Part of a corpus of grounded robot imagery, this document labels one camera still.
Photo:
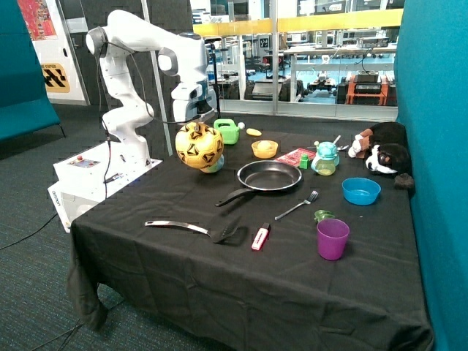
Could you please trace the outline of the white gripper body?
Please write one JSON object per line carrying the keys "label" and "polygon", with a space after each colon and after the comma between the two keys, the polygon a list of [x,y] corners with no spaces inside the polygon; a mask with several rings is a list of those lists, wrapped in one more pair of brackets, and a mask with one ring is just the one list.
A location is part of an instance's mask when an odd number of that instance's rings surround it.
{"label": "white gripper body", "polygon": [[207,80],[181,82],[172,91],[173,115],[177,124],[206,121],[215,115],[216,93]]}

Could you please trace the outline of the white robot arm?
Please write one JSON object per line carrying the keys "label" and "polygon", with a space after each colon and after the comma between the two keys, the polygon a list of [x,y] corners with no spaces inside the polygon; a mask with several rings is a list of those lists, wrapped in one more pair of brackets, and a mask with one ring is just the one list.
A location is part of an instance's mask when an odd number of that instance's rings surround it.
{"label": "white robot arm", "polygon": [[216,93],[208,83],[208,51],[200,35],[173,34],[132,13],[114,10],[106,26],[87,33],[86,44],[99,59],[109,95],[122,104],[104,114],[103,122],[109,133],[123,143],[128,165],[144,167],[150,163],[147,141],[135,130],[148,124],[153,112],[134,88],[128,55],[156,51],[160,70],[179,77],[180,82],[171,93],[175,122],[185,124],[214,111]]}

